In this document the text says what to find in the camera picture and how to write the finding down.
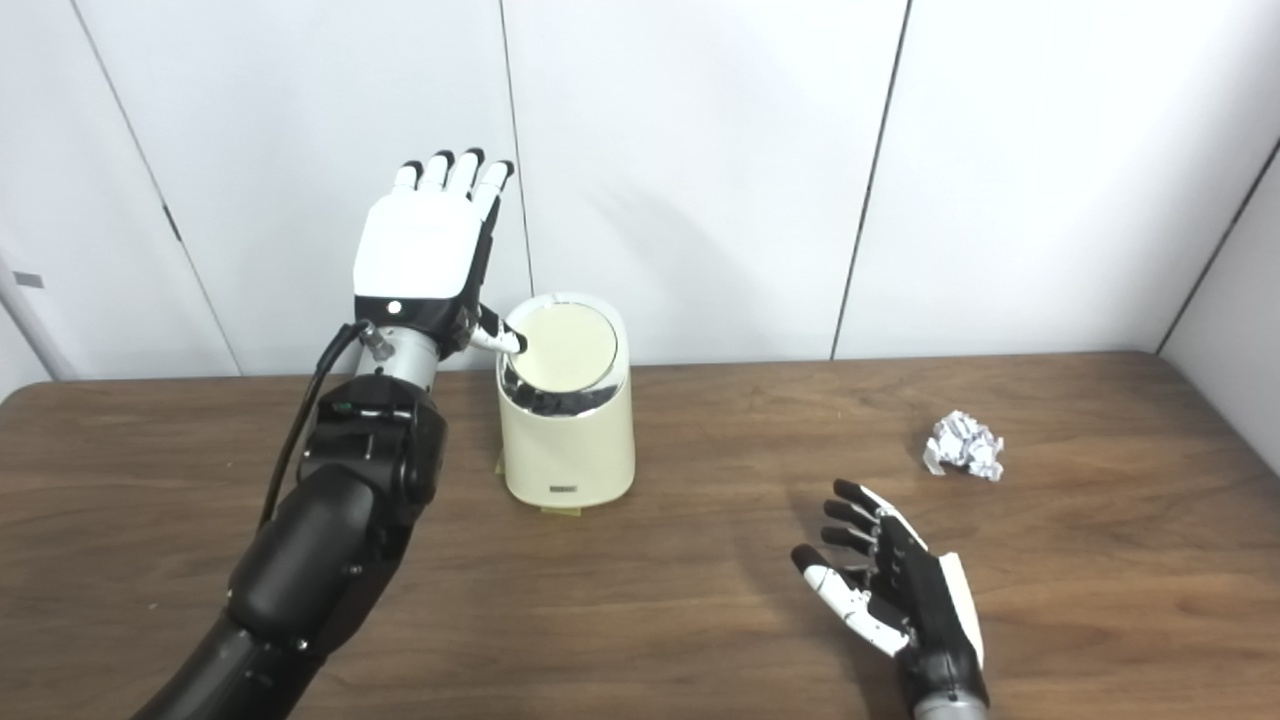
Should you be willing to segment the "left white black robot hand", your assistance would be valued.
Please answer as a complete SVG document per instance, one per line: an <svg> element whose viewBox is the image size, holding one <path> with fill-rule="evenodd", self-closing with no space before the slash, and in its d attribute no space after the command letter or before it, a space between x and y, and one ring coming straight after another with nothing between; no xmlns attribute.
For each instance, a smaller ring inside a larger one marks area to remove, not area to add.
<svg viewBox="0 0 1280 720"><path fill-rule="evenodd" d="M428 337L440 360L467 347L520 355L527 338L480 300L500 196L515 176L481 149L406 161L369 210L353 266L355 316Z"/></svg>

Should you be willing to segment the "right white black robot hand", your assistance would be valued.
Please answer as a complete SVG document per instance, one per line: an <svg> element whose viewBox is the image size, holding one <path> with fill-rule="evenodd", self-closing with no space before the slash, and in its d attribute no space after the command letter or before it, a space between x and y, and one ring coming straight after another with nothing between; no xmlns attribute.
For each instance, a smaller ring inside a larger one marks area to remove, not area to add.
<svg viewBox="0 0 1280 720"><path fill-rule="evenodd" d="M913 524L863 484L833 483L820 539L864 557L831 562L799 544L791 561L840 621L895 662L910 719L988 719L986 646L957 553L934 553Z"/></svg>

